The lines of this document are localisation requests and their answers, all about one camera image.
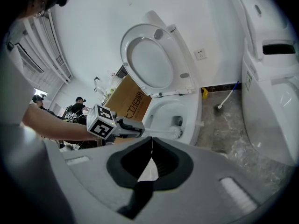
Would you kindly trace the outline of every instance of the black opening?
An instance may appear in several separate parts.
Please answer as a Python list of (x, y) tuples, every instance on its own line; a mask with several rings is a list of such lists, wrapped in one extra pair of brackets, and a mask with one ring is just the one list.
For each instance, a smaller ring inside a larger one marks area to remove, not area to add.
[(288, 44), (272, 44), (263, 46), (263, 53), (265, 55), (295, 54), (295, 49)]
[[(159, 138), (147, 137), (139, 140), (112, 154), (107, 161), (107, 171), (114, 181), (119, 186), (134, 191), (128, 204), (118, 210), (118, 213), (130, 219), (134, 219), (144, 208), (154, 191), (177, 188), (193, 171), (193, 161), (184, 151)], [(138, 182), (151, 158), (157, 166), (158, 179)]]
[(171, 121), (171, 126), (182, 126), (183, 117), (182, 116), (173, 116)]

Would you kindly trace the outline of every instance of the smart toilet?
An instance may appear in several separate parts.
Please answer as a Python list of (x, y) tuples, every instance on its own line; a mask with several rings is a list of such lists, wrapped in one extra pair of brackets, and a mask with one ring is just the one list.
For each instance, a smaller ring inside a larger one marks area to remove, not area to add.
[(273, 0), (232, 0), (245, 32), (242, 109), (249, 140), (261, 154), (299, 162), (298, 40)]
[[(145, 128), (168, 131), (178, 126), (176, 141), (195, 145), (202, 101), (193, 70), (194, 60), (175, 25), (166, 26), (154, 11), (145, 24), (130, 28), (121, 41), (121, 58), (128, 74), (152, 101), (143, 117)], [(168, 138), (167, 133), (145, 133)]]

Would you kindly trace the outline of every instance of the tile floor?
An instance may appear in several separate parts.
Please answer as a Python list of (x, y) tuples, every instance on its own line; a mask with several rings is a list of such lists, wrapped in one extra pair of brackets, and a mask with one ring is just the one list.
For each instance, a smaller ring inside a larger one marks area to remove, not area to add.
[(214, 106), (230, 91), (212, 92), (203, 100), (202, 122), (196, 146), (226, 153), (228, 158), (246, 170), (275, 193), (282, 187), (293, 168), (259, 154), (250, 144), (242, 115), (241, 90), (236, 90), (218, 115)]

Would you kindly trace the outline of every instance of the electrical socket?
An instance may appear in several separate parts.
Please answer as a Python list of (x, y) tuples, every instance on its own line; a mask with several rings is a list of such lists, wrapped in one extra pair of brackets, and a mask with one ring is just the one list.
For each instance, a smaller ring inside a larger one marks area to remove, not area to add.
[(195, 54), (196, 60), (198, 60), (198, 61), (207, 58), (206, 51), (204, 48), (194, 51), (194, 54)]

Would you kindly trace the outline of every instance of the yellow bottle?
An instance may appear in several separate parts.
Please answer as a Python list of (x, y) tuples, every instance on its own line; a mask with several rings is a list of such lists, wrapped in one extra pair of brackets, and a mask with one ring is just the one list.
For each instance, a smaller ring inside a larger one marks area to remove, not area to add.
[(203, 93), (202, 93), (202, 99), (207, 99), (207, 94), (208, 94), (208, 91), (206, 90), (206, 88), (202, 88), (203, 89)]

